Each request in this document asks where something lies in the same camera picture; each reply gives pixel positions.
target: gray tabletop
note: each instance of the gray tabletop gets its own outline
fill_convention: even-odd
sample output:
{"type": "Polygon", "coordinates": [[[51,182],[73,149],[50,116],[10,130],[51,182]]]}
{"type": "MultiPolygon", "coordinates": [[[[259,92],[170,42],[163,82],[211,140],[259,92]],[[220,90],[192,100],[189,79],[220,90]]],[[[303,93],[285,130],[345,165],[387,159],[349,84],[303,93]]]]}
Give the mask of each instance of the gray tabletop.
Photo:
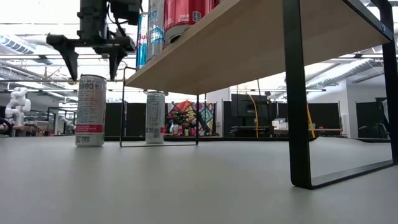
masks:
{"type": "MultiPolygon", "coordinates": [[[[311,146],[314,175],[391,159],[389,144],[311,146]]],[[[299,189],[287,142],[120,149],[76,148],[63,137],[0,139],[0,147],[2,224],[396,222],[398,168],[299,189]]]]}

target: red can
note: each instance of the red can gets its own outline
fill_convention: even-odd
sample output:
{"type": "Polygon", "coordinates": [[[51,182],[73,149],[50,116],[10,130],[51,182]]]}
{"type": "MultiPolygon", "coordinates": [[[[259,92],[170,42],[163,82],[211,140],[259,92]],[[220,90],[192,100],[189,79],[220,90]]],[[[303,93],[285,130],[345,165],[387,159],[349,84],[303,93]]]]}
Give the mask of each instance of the red can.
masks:
{"type": "Polygon", "coordinates": [[[177,40],[190,26],[207,15],[215,0],[165,0],[164,31],[166,44],[177,40]]]}

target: wooden shelf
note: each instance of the wooden shelf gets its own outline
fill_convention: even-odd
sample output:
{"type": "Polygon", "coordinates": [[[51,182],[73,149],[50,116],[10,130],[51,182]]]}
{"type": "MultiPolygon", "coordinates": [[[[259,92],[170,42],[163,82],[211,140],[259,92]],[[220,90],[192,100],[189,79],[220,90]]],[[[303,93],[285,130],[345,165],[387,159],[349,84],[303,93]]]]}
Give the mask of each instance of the wooden shelf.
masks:
{"type": "MultiPolygon", "coordinates": [[[[225,0],[126,85],[198,95],[284,72],[282,16],[281,0],[225,0]]],[[[301,0],[301,16],[306,65],[388,42],[343,0],[301,0]]]]}

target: yellow cable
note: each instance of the yellow cable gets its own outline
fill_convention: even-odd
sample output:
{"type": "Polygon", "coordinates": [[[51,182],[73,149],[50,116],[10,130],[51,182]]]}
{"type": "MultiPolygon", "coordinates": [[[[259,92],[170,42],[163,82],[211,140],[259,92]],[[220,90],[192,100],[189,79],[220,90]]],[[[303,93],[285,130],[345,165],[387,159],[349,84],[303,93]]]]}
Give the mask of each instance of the yellow cable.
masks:
{"type": "Polygon", "coordinates": [[[312,137],[315,138],[315,132],[313,131],[312,120],[311,120],[311,114],[310,114],[310,108],[309,108],[309,106],[308,106],[308,103],[307,103],[307,116],[308,116],[308,122],[310,122],[310,129],[311,129],[312,137]]]}
{"type": "Polygon", "coordinates": [[[256,102],[254,101],[253,97],[251,97],[251,95],[247,94],[248,96],[250,96],[251,101],[254,104],[254,112],[256,113],[256,138],[259,137],[259,118],[257,116],[257,106],[256,106],[256,102]]]}

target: aluminum can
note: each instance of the aluminum can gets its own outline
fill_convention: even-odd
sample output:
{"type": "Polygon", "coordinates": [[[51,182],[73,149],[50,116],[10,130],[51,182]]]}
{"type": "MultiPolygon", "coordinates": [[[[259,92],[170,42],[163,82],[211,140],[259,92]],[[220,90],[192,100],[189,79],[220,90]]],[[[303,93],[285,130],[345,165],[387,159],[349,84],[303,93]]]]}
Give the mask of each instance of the aluminum can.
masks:
{"type": "Polygon", "coordinates": [[[147,42],[148,42],[148,13],[139,15],[138,35],[137,35],[137,56],[136,68],[142,68],[147,63],[147,42]]]}
{"type": "Polygon", "coordinates": [[[106,79],[82,75],[78,96],[76,146],[100,147],[104,144],[106,79]]]}
{"type": "Polygon", "coordinates": [[[162,144],[164,142],[165,125],[164,93],[148,92],[146,108],[145,142],[162,144]]]}
{"type": "Polygon", "coordinates": [[[165,43],[177,40],[192,25],[208,14],[215,0],[165,0],[165,43]]]}
{"type": "Polygon", "coordinates": [[[164,0],[149,0],[147,62],[164,48],[164,0]]]}

